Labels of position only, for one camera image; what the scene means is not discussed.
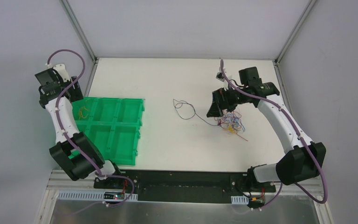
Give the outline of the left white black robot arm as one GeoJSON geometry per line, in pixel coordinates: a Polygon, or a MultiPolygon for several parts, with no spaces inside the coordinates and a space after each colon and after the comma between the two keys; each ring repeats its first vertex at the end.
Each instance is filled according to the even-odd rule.
{"type": "Polygon", "coordinates": [[[47,69],[35,77],[40,83],[39,103],[50,114],[55,128],[55,145],[49,149],[55,162],[73,181],[95,174],[111,188],[120,188],[124,177],[117,165],[103,159],[75,122],[72,104],[83,99],[81,87],[75,81],[77,77],[71,77],[63,63],[47,64],[47,69]]]}

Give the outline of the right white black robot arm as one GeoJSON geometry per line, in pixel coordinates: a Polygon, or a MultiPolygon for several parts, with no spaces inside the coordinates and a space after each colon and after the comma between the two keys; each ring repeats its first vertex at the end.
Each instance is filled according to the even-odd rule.
{"type": "Polygon", "coordinates": [[[225,68],[220,66],[216,78],[224,86],[212,92],[212,104],[207,117],[222,117],[223,112],[232,112],[238,105],[253,104],[272,126],[284,150],[284,156],[275,164],[260,165],[248,169],[246,186],[258,191],[265,182],[280,182],[284,185],[321,177],[324,193],[327,184],[322,165],[326,154],[323,143],[313,141],[287,111],[278,88],[264,83],[256,67],[239,71],[241,87],[231,82],[225,68]]]}

